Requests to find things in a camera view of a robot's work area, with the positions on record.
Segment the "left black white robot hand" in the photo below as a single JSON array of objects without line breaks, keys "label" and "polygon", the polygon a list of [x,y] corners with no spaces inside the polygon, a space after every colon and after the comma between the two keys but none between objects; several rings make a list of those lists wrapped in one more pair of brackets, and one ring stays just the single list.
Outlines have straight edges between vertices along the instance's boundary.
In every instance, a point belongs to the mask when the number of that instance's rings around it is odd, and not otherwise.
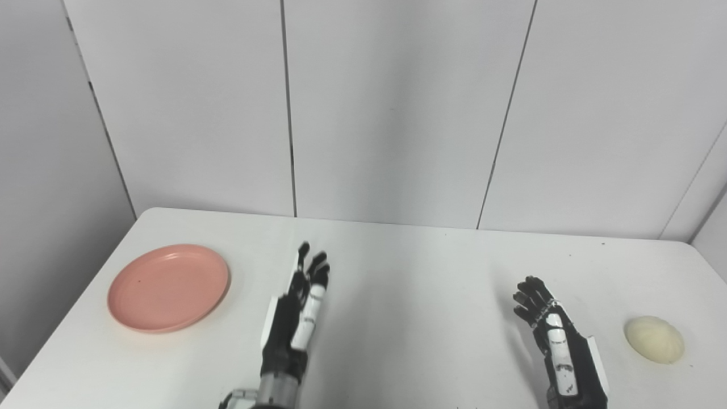
[{"label": "left black white robot hand", "polygon": [[301,381],[306,374],[308,349],[327,294],[331,269],[325,251],[315,254],[307,266],[310,251],[307,241],[301,243],[286,292],[273,298],[263,332],[262,376],[285,374]]}]

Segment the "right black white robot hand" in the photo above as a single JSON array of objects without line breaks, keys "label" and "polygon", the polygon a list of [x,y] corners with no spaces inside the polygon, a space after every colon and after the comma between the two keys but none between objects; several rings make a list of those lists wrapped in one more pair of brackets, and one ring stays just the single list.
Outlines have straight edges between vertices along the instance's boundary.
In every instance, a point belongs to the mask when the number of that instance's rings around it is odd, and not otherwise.
[{"label": "right black white robot hand", "polygon": [[517,284],[513,309],[532,329],[544,355],[550,408],[607,408],[608,380],[595,338],[582,336],[545,283],[527,276]]}]

